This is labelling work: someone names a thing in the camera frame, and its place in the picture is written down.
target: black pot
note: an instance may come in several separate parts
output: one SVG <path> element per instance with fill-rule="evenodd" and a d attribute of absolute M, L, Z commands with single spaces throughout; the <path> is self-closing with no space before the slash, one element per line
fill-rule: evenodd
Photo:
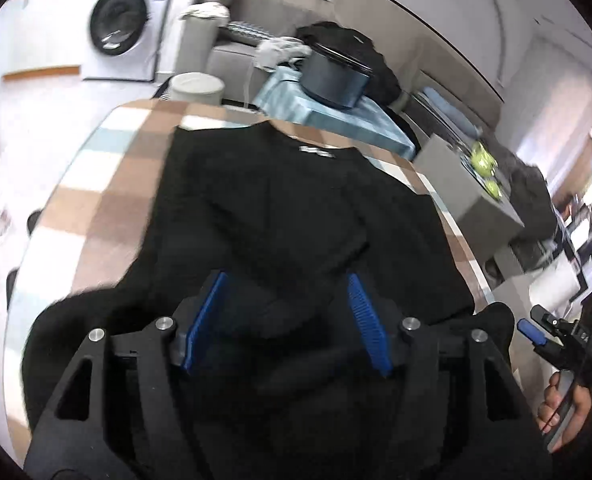
<path fill-rule="evenodd" d="M 312 99 L 341 110 L 356 106 L 371 78 L 368 66 L 316 43 L 304 62 L 300 86 Z"/>

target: checkered tablecloth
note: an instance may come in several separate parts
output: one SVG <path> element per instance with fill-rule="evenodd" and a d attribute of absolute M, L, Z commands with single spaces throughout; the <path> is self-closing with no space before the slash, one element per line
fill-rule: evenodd
<path fill-rule="evenodd" d="M 299 79 L 297 70 L 279 66 L 253 104 L 272 119 L 334 132 L 413 158 L 413 142 L 374 101 L 363 96 L 351 110 L 335 110 L 306 95 Z"/>
<path fill-rule="evenodd" d="M 112 111 L 92 133 L 47 203 L 20 266 L 9 309 L 4 347 L 4 394 L 12 440 L 23 458 L 29 441 L 20 362 L 31 325 L 65 296 L 111 286 L 137 256 L 149 220 L 167 149 L 176 126 L 190 130 L 236 128 L 266 120 L 259 114 L 178 101 L 140 100 Z M 355 146 L 377 168 L 436 203 L 454 261 L 476 309 L 491 291 L 429 181 L 394 153 L 298 124 L 274 121 L 289 136 L 320 147 Z"/>

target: light blue cloth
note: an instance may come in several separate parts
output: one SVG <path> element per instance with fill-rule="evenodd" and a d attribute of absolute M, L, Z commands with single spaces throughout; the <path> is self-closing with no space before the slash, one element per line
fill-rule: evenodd
<path fill-rule="evenodd" d="M 350 139 L 361 140 L 407 160 L 415 154 L 413 142 L 381 108 L 363 96 L 351 110 L 330 108 L 306 95 L 300 72 L 279 66 L 253 101 L 272 119 L 313 126 Z"/>
<path fill-rule="evenodd" d="M 458 128 L 468 137 L 479 139 L 483 130 L 474 126 L 471 121 L 465 117 L 465 114 L 443 98 L 435 89 L 430 86 L 423 88 L 423 94 L 434 104 L 442 113 L 444 113 Z"/>

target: white container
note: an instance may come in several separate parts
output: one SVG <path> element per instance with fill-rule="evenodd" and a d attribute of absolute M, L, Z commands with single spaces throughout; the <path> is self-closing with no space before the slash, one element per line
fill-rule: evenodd
<path fill-rule="evenodd" d="M 567 306 L 570 298 L 580 290 L 579 269 L 562 253 L 549 267 L 542 271 L 530 285 L 532 305 L 540 305 L 548 312 L 561 317 L 561 305 Z"/>
<path fill-rule="evenodd" d="M 225 84 L 209 74 L 189 72 L 172 77 L 169 95 L 173 101 L 220 106 Z"/>
<path fill-rule="evenodd" d="M 218 20 L 215 18 L 183 18 L 183 35 L 173 71 L 181 74 L 205 70 L 211 49 L 216 44 L 218 30 Z"/>

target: metal screw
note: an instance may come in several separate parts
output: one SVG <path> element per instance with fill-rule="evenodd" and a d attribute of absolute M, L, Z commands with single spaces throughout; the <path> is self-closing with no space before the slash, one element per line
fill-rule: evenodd
<path fill-rule="evenodd" d="M 94 343 L 97 343 L 100 339 L 102 339 L 104 337 L 104 330 L 101 328 L 94 328 L 90 333 L 89 333 L 89 339 L 91 341 L 93 341 Z"/>
<path fill-rule="evenodd" d="M 415 317 L 406 317 L 400 322 L 405 330 L 418 330 L 420 328 L 420 320 Z"/>
<path fill-rule="evenodd" d="M 156 319 L 156 328 L 158 330 L 167 330 L 168 328 L 171 328 L 173 326 L 173 319 L 171 319 L 170 317 L 164 316 L 164 317 L 159 317 L 158 319 Z"/>
<path fill-rule="evenodd" d="M 477 343 L 484 343 L 485 341 L 487 341 L 489 336 L 487 335 L 487 332 L 485 332 L 484 330 L 475 328 L 471 331 L 471 338 Z"/>

